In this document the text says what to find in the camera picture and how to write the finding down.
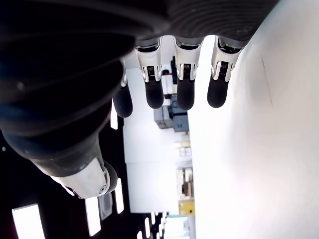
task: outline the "black fingertip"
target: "black fingertip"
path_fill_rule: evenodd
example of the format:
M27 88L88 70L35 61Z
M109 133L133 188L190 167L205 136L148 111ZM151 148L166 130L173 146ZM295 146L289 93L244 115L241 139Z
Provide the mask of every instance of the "black fingertip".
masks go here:
M146 100L153 109L158 109L163 105L164 94L160 81L151 81L145 83Z
M109 190L106 193L111 193L115 190L117 184L118 184L118 176L115 172L115 169L107 162L104 160L104 167L108 171L110 175L110 181L107 182L110 184Z
M227 97L228 82L224 79L214 80L210 76L210 82L207 93L207 101L213 108L219 108L224 105Z
M121 87L120 91L113 97L114 108L119 117L127 118L133 112L133 104L129 84Z
M182 110L193 107L195 100L195 80L177 80L177 104Z

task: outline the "white wall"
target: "white wall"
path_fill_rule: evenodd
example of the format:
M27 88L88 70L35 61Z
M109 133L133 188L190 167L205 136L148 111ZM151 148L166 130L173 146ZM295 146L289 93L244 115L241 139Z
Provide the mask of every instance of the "white wall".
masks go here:
M206 38L189 111L198 239L319 238L318 12L318 1L282 0L220 109L206 101Z
M174 142L183 133L159 129L140 70L127 70L127 77L133 113L124 119L123 134L131 212L178 211Z
M189 225L189 238L196 239L196 223L195 223L195 215L188 216L188 225Z

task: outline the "screw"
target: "screw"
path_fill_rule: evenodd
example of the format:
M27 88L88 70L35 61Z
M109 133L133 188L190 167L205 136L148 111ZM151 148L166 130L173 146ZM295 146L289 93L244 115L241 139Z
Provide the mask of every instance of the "screw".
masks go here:
M106 185L103 185L103 187L100 189L100 194L104 193L105 189L106 189Z

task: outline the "ceiling light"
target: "ceiling light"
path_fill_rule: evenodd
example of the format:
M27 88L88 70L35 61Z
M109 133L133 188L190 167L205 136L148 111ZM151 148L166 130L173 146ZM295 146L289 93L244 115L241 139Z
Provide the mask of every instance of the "ceiling light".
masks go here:
M19 239L44 239L38 204L12 209Z
M88 219L88 227L90 236L95 235L101 230L100 214L98 198L85 199L86 216Z
M146 233L146 238L150 238L151 232L150 232L149 218L145 218L145 233Z
M151 220L152 220L152 225L155 224L155 212L151 213Z
M161 224L159 224L159 236L160 236L160 237L163 236Z
M113 100L111 110L111 128L118 129L118 114L116 113Z
M138 239L143 239L143 236L142 236L142 232L141 232L141 231L139 231L139 233L138 233Z
M117 208L118 214L120 214L124 210L122 182L120 178L118 178L118 184L115 188L115 199L116 199L116 208Z
M164 220L164 223L166 223L166 217L167 217L167 212L163 212L163 220Z

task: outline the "gray machine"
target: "gray machine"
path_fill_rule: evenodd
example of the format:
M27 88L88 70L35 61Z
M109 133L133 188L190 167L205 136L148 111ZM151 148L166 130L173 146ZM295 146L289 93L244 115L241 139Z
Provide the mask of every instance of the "gray machine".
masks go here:
M169 106L162 106L154 110L154 121L159 128L174 128L175 132L189 132L187 111L177 105L177 95L170 98Z

